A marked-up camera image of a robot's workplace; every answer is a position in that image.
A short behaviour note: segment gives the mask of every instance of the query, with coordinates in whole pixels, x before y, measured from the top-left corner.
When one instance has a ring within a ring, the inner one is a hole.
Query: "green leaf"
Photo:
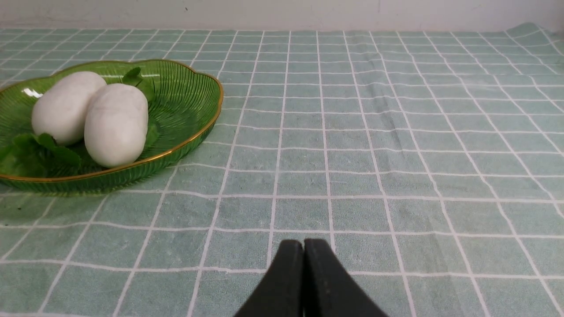
[[[143,80],[139,74],[141,74],[141,67],[135,67],[124,75],[121,82],[126,85],[135,86]]]
[[[158,130],[158,124],[154,120],[149,119],[149,125],[147,127],[147,137],[145,138],[145,146],[143,149],[148,149],[158,140],[160,136],[160,131]]]
[[[135,86],[139,89],[147,98],[148,102],[151,102],[155,98],[155,87],[154,84],[149,80],[144,80],[141,74],[141,68],[135,67],[128,71],[121,82],[126,85]]]
[[[43,133],[36,137],[36,141],[40,146],[49,150],[56,160],[60,160],[71,166],[80,166],[80,156],[70,149],[55,144],[55,139],[47,133]]]
[[[20,134],[12,144],[0,149],[0,173],[21,177],[49,177],[56,170],[75,171],[81,158],[68,148],[57,146],[43,133]]]
[[[12,144],[0,149],[0,173],[20,177],[46,177],[42,147],[33,134],[21,134]]]
[[[151,102],[155,98],[155,87],[152,82],[144,80],[137,84],[136,87],[145,95],[148,102]]]

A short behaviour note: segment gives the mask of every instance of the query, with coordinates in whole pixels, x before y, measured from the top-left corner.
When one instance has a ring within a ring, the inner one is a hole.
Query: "green glass plate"
[[[107,83],[135,67],[154,87],[149,103],[149,132],[145,149],[136,162],[105,169],[88,156],[83,142],[70,146],[83,157],[79,171],[56,171],[49,178],[0,174],[0,182],[25,191],[44,193],[108,192],[138,182],[178,162],[211,132],[221,111],[223,87],[214,77],[197,73],[170,60],[95,61],[80,64],[50,77],[16,83],[0,91],[0,148],[22,133],[32,133],[31,112],[41,94],[61,78],[79,71],[101,75]]]

